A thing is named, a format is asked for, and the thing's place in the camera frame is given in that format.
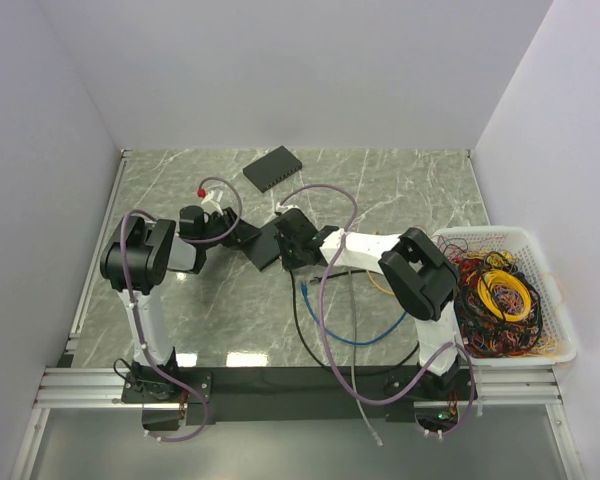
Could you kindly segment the black network switch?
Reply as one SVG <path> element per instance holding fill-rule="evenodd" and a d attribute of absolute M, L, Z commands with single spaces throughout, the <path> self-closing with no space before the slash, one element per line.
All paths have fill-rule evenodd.
<path fill-rule="evenodd" d="M 280 249 L 276 239 L 278 229 L 272 220 L 260 228 L 260 235 L 249 242 L 243 253 L 255 268 L 262 272 L 272 265 L 280 256 Z"/>

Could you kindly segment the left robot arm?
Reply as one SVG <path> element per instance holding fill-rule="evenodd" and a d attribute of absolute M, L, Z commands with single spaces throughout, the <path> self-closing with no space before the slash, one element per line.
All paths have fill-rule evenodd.
<path fill-rule="evenodd" d="M 181 388 L 175 346 L 167 333 L 159 287 L 169 272 L 201 272 L 207 251 L 218 245 L 241 250 L 261 235 L 232 208 L 209 213 L 186 206 L 178 220 L 124 215 L 100 259 L 100 273 L 125 305 L 134 353 L 131 380 L 145 382 L 156 400 L 174 399 Z"/>

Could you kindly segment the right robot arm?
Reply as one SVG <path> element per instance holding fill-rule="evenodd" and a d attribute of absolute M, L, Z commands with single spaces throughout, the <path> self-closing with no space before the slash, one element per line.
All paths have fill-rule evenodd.
<path fill-rule="evenodd" d="M 288 270 L 333 265 L 383 275 L 402 309 L 415 319 L 418 364 L 425 368 L 421 390 L 432 399 L 453 390 L 459 369 L 453 311 L 459 273 L 422 230 L 373 235 L 335 226 L 317 229 L 297 208 L 279 215 L 273 225 Z"/>

